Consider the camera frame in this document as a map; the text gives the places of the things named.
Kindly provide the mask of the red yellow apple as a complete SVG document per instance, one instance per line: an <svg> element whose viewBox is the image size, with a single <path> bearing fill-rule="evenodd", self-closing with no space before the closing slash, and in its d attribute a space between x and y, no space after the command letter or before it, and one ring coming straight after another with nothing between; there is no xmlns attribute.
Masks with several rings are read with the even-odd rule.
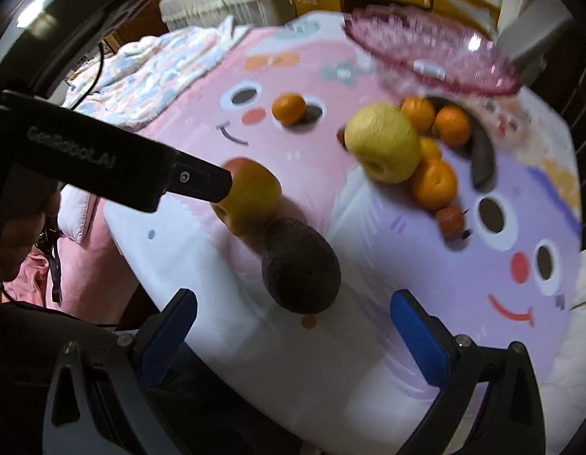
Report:
<svg viewBox="0 0 586 455"><path fill-rule="evenodd" d="M236 237L247 237L268 225L280 209L280 181L261 163L246 157L223 164L230 172L232 187L212 209Z"/></svg>

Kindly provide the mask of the lone small orange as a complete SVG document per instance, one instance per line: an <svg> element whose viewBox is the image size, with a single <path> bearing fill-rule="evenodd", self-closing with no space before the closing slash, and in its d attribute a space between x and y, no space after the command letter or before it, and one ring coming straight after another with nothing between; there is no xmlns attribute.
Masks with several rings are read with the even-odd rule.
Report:
<svg viewBox="0 0 586 455"><path fill-rule="evenodd" d="M284 126L293 126L301 121L306 109L306 101L300 94L282 94L271 106L273 117Z"/></svg>

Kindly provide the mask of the dark avocado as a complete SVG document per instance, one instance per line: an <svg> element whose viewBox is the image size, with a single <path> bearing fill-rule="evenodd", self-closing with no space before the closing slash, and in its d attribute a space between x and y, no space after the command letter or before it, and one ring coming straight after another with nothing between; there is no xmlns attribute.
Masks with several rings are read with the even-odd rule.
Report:
<svg viewBox="0 0 586 455"><path fill-rule="evenodd" d="M297 219L268 226L261 267L272 299L292 313L321 313L338 296L341 269L335 252L319 232Z"/></svg>

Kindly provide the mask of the large orange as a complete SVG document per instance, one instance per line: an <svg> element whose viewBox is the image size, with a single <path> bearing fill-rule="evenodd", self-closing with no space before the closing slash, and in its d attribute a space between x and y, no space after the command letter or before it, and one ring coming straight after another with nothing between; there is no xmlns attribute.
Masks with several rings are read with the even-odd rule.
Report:
<svg viewBox="0 0 586 455"><path fill-rule="evenodd" d="M450 206L457 196L455 171L448 162L439 158L420 161L409 186L415 201L432 212Z"/></svg>

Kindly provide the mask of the overripe black banana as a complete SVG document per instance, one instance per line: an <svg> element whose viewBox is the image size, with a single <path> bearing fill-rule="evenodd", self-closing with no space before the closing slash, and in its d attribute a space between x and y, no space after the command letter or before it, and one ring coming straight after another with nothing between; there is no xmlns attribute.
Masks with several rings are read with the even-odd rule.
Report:
<svg viewBox="0 0 586 455"><path fill-rule="evenodd" d="M474 189L483 193L491 190L496 183L495 147L482 122L471 110L451 101L448 97L428 96L427 99L433 104L436 112L447 106L455 106L466 114L471 128L470 140L460 147L454 147L453 150L470 162Z"/></svg>

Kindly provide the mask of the pink bed sheet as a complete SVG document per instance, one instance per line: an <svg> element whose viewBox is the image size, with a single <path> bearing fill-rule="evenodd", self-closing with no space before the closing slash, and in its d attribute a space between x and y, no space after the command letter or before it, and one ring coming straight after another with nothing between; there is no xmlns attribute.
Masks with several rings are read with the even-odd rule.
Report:
<svg viewBox="0 0 586 455"><path fill-rule="evenodd" d="M25 258L14 281L5 284L3 300L56 309L91 323L118 323L138 280L112 240L104 205L105 200L84 190L64 187L57 216L60 300L52 299L49 262L38 249Z"/></svg>

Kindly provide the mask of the pastel patterned blanket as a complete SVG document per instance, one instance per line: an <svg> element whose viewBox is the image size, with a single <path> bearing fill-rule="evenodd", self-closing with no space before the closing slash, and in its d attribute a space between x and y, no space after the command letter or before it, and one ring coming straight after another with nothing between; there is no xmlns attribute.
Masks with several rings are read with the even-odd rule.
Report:
<svg viewBox="0 0 586 455"><path fill-rule="evenodd" d="M217 27L186 27L126 43L82 67L63 107L137 132L216 68L250 30L229 16Z"/></svg>

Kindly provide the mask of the cartoon printed table cloth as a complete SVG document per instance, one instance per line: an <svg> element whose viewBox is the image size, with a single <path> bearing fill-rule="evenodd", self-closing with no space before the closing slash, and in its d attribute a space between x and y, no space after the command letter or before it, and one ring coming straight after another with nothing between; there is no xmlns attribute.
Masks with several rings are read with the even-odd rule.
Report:
<svg viewBox="0 0 586 455"><path fill-rule="evenodd" d="M198 299L187 341L246 400L333 454L393 454L436 395L391 322L406 288L449 331L483 346L522 342L537 379L552 372L576 294L581 202L562 118L529 89L466 100L495 145L496 183L474 189L466 158L444 150L469 236L446 243L401 185L368 179L336 133L356 111L398 102L337 13L309 13L245 38L151 126L158 141L213 163L247 157L280 181L284 214L330 243L342 284L312 329L277 305L260 256L205 202L166 195L157 212L105 205L112 238L158 306ZM300 94L301 121L271 112Z"/></svg>

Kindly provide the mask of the small yellow kumquat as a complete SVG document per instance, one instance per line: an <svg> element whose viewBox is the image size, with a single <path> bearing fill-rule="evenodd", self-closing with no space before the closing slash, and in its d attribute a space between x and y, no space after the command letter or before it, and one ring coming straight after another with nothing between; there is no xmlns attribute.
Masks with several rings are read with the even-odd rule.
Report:
<svg viewBox="0 0 586 455"><path fill-rule="evenodd" d="M420 152L423 159L441 159L442 151L439 143L431 136L419 138Z"/></svg>

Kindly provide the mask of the orange mandarin upper right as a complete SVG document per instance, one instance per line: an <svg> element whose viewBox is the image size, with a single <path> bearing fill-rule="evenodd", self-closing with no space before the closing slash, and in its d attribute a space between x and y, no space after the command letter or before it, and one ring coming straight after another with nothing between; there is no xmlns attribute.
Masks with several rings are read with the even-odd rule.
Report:
<svg viewBox="0 0 586 455"><path fill-rule="evenodd" d="M441 108L436 114L433 129L437 137L450 148L460 148L469 142L472 127L469 117L457 106Z"/></svg>

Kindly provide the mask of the orange mandarin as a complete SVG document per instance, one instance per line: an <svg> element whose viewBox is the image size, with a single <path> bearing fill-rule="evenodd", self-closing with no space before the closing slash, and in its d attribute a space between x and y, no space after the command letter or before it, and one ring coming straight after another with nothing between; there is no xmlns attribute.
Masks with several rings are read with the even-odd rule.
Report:
<svg viewBox="0 0 586 455"><path fill-rule="evenodd" d="M469 117L457 106L441 108L436 114L433 129L437 137L450 148L460 148L469 142L472 127Z"/></svg>
<svg viewBox="0 0 586 455"><path fill-rule="evenodd" d="M420 135L426 135L430 131L436 117L433 104L425 97L406 97L401 112Z"/></svg>

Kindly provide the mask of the orange mandarin upper left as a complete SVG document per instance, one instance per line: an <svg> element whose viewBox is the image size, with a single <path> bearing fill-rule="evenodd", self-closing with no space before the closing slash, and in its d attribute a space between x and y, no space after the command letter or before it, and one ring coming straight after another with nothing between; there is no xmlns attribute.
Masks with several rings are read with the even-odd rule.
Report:
<svg viewBox="0 0 586 455"><path fill-rule="evenodd" d="M430 131L436 117L433 104L425 97L406 97L401 112L420 135L426 135Z"/></svg>

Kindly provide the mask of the pink glass fruit bowl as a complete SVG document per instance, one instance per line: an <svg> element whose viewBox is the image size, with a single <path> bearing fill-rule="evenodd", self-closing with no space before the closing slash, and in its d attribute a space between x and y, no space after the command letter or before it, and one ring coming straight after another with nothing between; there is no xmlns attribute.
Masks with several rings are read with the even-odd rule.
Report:
<svg viewBox="0 0 586 455"><path fill-rule="evenodd" d="M387 71L409 72L446 91L510 96L521 88L510 60L474 29L413 6L370 5L343 30Z"/></svg>

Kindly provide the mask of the grey office chair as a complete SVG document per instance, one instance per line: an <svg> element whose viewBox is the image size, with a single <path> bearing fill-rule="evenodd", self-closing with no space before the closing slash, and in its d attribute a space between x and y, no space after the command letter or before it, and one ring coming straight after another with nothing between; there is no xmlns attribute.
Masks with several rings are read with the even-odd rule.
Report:
<svg viewBox="0 0 586 455"><path fill-rule="evenodd" d="M541 61L556 41L575 24L560 0L534 0L495 42L518 72Z"/></svg>

